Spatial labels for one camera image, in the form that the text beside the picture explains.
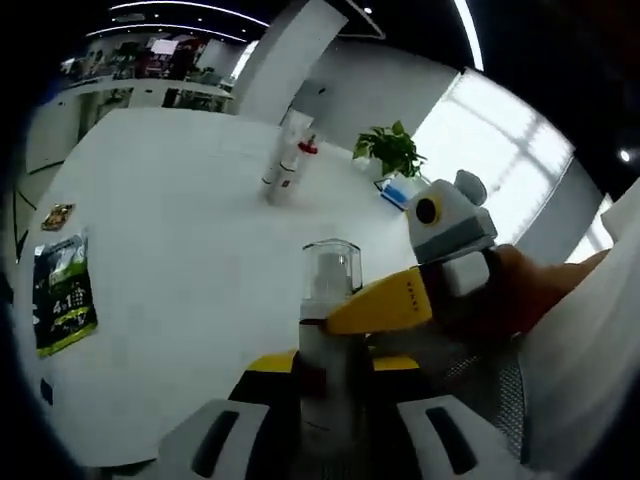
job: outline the ceiling light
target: ceiling light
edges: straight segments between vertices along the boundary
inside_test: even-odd
[[[234,15],[236,17],[244,18],[245,20],[249,20],[251,22],[257,23],[258,25],[262,25],[263,27],[268,27],[269,24],[258,20],[257,18],[250,17],[248,15],[243,15],[239,12],[234,12],[233,10],[227,10],[226,8],[214,7],[212,5],[204,5],[202,3],[196,2],[185,2],[182,0],[143,0],[140,2],[131,2],[131,3],[123,3],[121,5],[116,5],[111,7],[109,10],[117,10],[120,8],[127,7],[137,7],[139,5],[186,5],[188,7],[198,7],[198,8],[207,8],[209,10],[216,10],[218,12],[228,13],[229,15]]]
[[[228,35],[226,33],[222,33],[222,32],[216,32],[214,30],[207,30],[206,28],[198,28],[198,27],[188,27],[186,25],[172,25],[172,24],[168,24],[168,23],[140,23],[137,25],[127,25],[127,26],[120,26],[120,27],[111,27],[111,28],[104,28],[102,30],[96,30],[95,32],[90,32],[87,33],[85,35],[85,37],[92,37],[94,35],[99,35],[101,33],[106,33],[106,32],[114,32],[116,30],[124,30],[127,29],[127,32],[130,32],[131,30],[129,30],[130,28],[183,28],[185,30],[191,30],[191,31],[198,31],[198,32],[205,32],[205,33],[212,33],[214,35],[220,35],[221,37],[226,37],[226,38],[230,38],[231,40],[237,40],[239,42],[243,42],[243,43],[247,43],[247,41],[243,38],[238,38],[238,37],[234,37],[233,35]]]
[[[482,53],[480,52],[480,42],[478,41],[476,27],[473,25],[469,5],[467,5],[466,0],[453,0],[453,2],[458,9],[464,31],[467,33],[467,40],[469,40],[469,46],[471,47],[471,55],[473,55],[473,66],[476,70],[483,71],[484,65],[482,63]]]

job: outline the green leaves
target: green leaves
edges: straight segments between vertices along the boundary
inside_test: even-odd
[[[371,127],[373,133],[362,133],[353,150],[353,158],[375,157],[382,161],[382,174],[400,172],[413,177],[420,171],[416,145],[398,120],[391,128]]]

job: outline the black slot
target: black slot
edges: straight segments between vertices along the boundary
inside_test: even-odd
[[[464,435],[449,416],[449,412],[442,407],[431,408],[427,410],[427,417],[442,441],[453,472],[456,475],[462,475],[474,468],[478,460]]]
[[[200,444],[195,457],[193,457],[191,470],[201,477],[210,478],[213,476],[224,442],[227,441],[227,437],[239,416],[238,412],[226,410],[216,418]]]

